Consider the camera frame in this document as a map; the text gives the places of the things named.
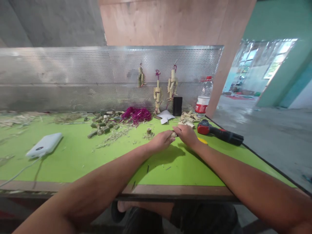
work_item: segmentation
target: green workbench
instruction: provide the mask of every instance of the green workbench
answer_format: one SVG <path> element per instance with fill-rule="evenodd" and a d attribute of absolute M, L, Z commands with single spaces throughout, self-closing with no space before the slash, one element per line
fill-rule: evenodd
<path fill-rule="evenodd" d="M 42 120 L 37 118 L 24 129 L 20 129 L 18 125 L 0 128 L 0 157 L 14 155 L 0 165 L 0 184 L 32 163 L 33 160 L 26 158 L 25 154 L 42 137 L 58 132 L 63 134 L 63 139 L 53 153 L 44 156 L 1 189 L 56 192 L 66 183 L 73 182 L 97 167 L 147 143 L 148 140 L 143 139 L 147 128 L 151 128 L 152 132 L 157 134 L 177 125 L 173 122 L 177 119 L 171 119 L 169 123 L 161 125 L 160 120 L 153 118 L 150 122 L 131 129 L 128 135 L 120 137 L 110 146 L 97 149 L 97 145 L 111 133 L 88 139 L 87 135 L 94 130 L 90 127 L 91 121 L 88 124 L 62 125 L 55 124 L 54 117 L 55 115 L 44 117 Z M 258 168 L 291 187 L 296 187 L 246 147 L 234 146 L 212 136 L 198 133 L 197 135 L 214 149 Z M 167 150 L 145 161 L 121 196 L 147 198 L 211 196 L 214 199 L 222 197 L 229 200 L 234 198 L 219 177 L 180 138 L 176 138 Z"/>

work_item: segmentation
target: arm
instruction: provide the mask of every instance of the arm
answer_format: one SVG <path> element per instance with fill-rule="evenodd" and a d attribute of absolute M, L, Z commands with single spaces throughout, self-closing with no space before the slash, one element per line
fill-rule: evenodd
<path fill-rule="evenodd" d="M 281 233 L 312 233 L 312 202 L 307 196 L 203 144 L 189 126 L 179 125 L 174 131 L 261 220 Z"/>
<path fill-rule="evenodd" d="M 99 216 L 127 185 L 138 167 L 175 139 L 168 130 L 149 143 L 91 171 L 60 190 L 16 230 L 17 233 L 75 233 Z"/>

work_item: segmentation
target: gray concrete wall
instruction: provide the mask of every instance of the gray concrete wall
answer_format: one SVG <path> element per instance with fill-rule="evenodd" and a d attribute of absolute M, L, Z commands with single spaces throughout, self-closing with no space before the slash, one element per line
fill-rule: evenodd
<path fill-rule="evenodd" d="M 0 0 L 0 47 L 32 47 L 8 0 Z"/>
<path fill-rule="evenodd" d="M 97 0 L 0 0 L 7 47 L 106 45 Z"/>

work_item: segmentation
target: red mat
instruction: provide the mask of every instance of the red mat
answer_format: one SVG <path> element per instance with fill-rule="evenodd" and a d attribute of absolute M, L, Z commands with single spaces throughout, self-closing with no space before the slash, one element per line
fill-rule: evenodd
<path fill-rule="evenodd" d="M 233 100 L 254 100 L 254 98 L 237 97 L 237 96 L 231 96 L 231 95 L 226 95 L 226 97 L 229 97 L 230 99 L 233 99 Z"/>

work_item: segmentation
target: white cable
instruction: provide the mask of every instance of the white cable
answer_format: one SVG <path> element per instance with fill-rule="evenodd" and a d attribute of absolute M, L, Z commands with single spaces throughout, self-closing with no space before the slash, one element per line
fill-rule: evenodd
<path fill-rule="evenodd" d="M 41 157 L 38 157 L 32 164 L 24 167 L 19 173 L 17 173 L 15 176 L 13 176 L 11 179 L 9 179 L 8 181 L 4 182 L 3 184 L 0 185 L 0 187 L 6 185 L 7 183 L 10 183 L 12 180 L 14 180 L 16 177 L 18 177 L 24 170 L 26 170 L 28 167 L 31 167 L 32 165 L 35 164 L 35 162 L 37 162 Z"/>

